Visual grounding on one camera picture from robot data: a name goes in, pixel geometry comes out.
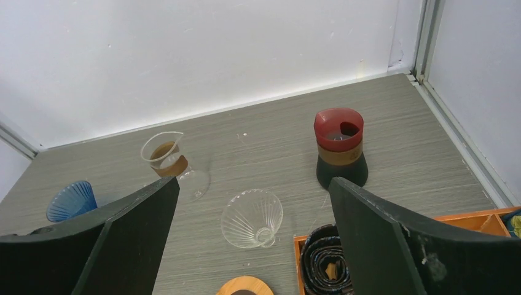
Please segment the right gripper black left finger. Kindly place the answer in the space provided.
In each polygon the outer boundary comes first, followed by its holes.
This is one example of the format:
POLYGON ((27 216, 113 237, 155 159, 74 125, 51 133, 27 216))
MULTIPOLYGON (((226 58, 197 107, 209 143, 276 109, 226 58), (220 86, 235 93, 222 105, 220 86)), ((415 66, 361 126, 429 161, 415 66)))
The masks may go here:
POLYGON ((1 237, 2 294, 151 294, 180 192, 174 176, 26 235, 1 237))

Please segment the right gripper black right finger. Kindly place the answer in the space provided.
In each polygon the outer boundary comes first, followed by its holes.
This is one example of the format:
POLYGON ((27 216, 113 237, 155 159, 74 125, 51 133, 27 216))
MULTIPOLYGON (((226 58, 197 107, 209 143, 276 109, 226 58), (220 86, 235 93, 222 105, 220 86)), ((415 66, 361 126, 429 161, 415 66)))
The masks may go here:
POLYGON ((356 294, 519 294, 520 240, 462 229, 343 178, 329 194, 356 294))

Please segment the clear glass dripper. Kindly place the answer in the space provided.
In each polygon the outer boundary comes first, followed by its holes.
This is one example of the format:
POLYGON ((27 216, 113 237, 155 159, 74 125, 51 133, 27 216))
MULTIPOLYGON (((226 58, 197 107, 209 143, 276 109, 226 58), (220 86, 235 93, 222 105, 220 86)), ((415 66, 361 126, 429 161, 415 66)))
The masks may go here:
POLYGON ((266 248, 274 244, 282 220, 279 198, 264 189, 251 189, 236 195, 224 207, 221 231, 237 248, 266 248))

